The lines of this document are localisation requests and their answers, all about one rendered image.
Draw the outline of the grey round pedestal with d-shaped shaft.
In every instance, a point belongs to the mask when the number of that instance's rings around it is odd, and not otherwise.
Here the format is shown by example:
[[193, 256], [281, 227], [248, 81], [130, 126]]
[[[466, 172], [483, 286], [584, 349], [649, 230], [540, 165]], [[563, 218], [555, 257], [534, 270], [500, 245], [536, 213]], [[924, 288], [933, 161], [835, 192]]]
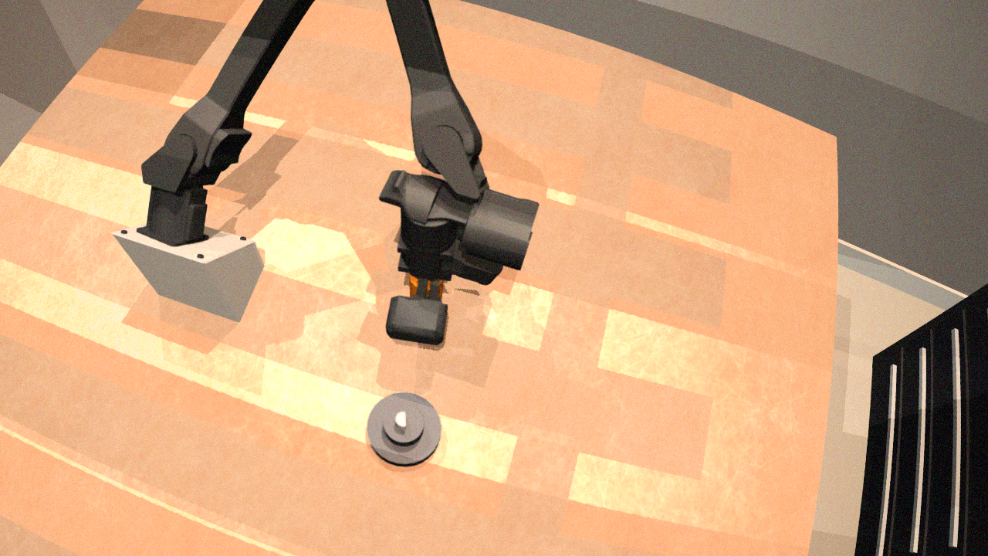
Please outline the grey round pedestal with d-shaped shaft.
[[386, 395], [368, 414], [368, 441], [377, 456], [393, 466], [424, 463], [438, 448], [441, 433], [437, 409], [420, 395]]

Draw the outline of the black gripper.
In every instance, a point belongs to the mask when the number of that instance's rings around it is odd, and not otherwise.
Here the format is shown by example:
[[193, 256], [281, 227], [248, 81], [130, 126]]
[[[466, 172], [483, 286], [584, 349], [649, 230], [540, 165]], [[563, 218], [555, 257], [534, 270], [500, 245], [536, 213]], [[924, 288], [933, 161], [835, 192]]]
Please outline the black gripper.
[[[448, 305], [444, 305], [438, 295], [442, 260], [454, 257], [455, 237], [442, 249], [423, 250], [406, 242], [401, 231], [398, 239], [398, 271], [410, 273], [418, 280], [416, 295], [412, 298], [396, 296], [391, 298], [386, 317], [385, 330], [391, 339], [418, 342], [418, 344], [439, 345], [445, 332]], [[428, 280], [428, 298], [425, 298]]]

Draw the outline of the orange knob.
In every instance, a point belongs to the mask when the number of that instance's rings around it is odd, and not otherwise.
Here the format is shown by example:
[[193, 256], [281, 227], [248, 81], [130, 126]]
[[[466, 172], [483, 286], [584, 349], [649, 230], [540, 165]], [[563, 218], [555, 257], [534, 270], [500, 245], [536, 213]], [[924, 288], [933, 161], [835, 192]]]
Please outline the orange knob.
[[[419, 279], [417, 279], [414, 276], [411, 276], [411, 274], [409, 274], [410, 298], [412, 298], [412, 295], [416, 295], [417, 288], [418, 288], [418, 280]], [[428, 296], [429, 296], [428, 293], [430, 293], [429, 292], [429, 286], [430, 286], [429, 283], [430, 283], [430, 280], [428, 280], [425, 298], [428, 298]], [[440, 280], [440, 286], [438, 286], [438, 295], [437, 295], [437, 298], [440, 298], [440, 300], [442, 300], [442, 283], [444, 283], [444, 280]]]

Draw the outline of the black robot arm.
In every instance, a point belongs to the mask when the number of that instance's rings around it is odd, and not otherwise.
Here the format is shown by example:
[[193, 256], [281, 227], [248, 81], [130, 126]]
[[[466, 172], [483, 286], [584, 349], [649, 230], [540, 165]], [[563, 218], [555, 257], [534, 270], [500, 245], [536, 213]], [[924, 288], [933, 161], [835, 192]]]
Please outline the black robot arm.
[[[202, 186], [215, 185], [220, 172], [238, 163], [252, 136], [244, 129], [245, 110], [314, 2], [262, 0], [211, 90], [141, 163], [151, 200], [146, 226], [135, 232], [174, 249], [207, 242]], [[440, 280], [456, 275], [488, 286], [504, 266], [521, 271], [540, 204], [489, 189], [479, 126], [449, 73], [429, 0], [386, 5], [410, 85], [415, 157], [447, 181], [393, 170], [378, 199], [400, 207], [400, 231], [416, 249], [442, 249], [456, 234]]]

